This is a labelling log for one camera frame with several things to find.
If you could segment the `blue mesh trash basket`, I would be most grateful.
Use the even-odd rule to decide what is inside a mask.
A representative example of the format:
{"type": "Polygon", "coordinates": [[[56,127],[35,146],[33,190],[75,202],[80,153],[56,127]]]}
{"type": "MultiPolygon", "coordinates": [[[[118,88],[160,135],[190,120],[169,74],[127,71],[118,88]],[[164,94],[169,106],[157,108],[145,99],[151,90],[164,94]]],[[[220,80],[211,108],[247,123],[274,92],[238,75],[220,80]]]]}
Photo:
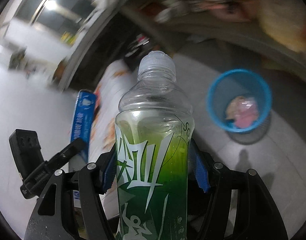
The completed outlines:
{"type": "Polygon", "coordinates": [[[269,116],[272,95],[258,74],[233,69],[221,74],[211,85],[206,106],[213,122],[231,133],[248,133],[269,116]]]}

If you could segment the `green drink bottle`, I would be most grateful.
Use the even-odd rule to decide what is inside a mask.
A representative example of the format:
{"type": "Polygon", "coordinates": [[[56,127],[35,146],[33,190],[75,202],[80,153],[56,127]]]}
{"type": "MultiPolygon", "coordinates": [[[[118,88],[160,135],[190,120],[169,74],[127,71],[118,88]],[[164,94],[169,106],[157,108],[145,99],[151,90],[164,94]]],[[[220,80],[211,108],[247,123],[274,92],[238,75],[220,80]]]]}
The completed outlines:
{"type": "Polygon", "coordinates": [[[122,239],[186,239],[192,105],[161,51],[140,62],[115,118],[122,239]]]}

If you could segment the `pink mesh packet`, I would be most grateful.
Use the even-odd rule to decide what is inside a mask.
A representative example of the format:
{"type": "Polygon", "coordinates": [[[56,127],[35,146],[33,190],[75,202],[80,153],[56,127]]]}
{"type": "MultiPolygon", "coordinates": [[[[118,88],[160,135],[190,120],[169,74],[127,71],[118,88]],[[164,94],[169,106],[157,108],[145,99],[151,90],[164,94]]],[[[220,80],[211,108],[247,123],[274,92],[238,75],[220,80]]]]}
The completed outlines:
{"type": "Polygon", "coordinates": [[[248,128],[258,119],[258,116],[257,102],[254,98],[246,98],[240,105],[234,125],[241,129],[248,128]]]}

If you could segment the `floral tablecloth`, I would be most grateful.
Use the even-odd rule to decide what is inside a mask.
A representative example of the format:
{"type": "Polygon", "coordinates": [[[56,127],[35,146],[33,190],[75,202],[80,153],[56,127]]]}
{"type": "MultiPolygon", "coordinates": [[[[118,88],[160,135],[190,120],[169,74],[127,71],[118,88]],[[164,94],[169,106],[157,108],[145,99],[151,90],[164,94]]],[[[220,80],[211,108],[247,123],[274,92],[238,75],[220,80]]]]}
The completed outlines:
{"type": "Polygon", "coordinates": [[[112,148],[115,143],[114,119],[119,113],[120,99],[136,81],[137,74],[130,70],[124,60],[116,60],[107,67],[94,92],[99,110],[92,124],[88,161],[83,161],[79,155],[74,156],[68,164],[70,172],[95,162],[102,153],[112,148]]]}

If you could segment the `brown paper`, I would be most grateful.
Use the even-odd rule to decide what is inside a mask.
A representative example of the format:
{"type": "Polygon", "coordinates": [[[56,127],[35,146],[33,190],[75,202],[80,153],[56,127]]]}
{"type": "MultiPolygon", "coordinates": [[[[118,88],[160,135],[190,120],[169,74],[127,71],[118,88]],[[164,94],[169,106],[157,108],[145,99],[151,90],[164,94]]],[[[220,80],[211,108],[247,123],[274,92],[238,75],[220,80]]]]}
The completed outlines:
{"type": "Polygon", "coordinates": [[[240,109],[240,105],[246,98],[244,96],[237,96],[228,104],[225,110],[225,119],[234,120],[240,109]]]}

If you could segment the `blue toothpaste box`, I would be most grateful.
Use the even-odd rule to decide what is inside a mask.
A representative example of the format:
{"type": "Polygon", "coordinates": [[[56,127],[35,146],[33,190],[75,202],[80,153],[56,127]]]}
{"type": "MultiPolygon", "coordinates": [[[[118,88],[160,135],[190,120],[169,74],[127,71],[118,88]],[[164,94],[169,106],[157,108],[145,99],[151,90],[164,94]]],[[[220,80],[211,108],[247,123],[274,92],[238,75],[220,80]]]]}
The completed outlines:
{"type": "Polygon", "coordinates": [[[88,162],[88,153],[91,137],[91,128],[94,120],[94,111],[96,106],[97,96],[89,90],[80,90],[78,92],[77,100],[72,118],[72,127],[70,142],[75,139],[82,139],[85,147],[79,155],[82,160],[88,162]]]}

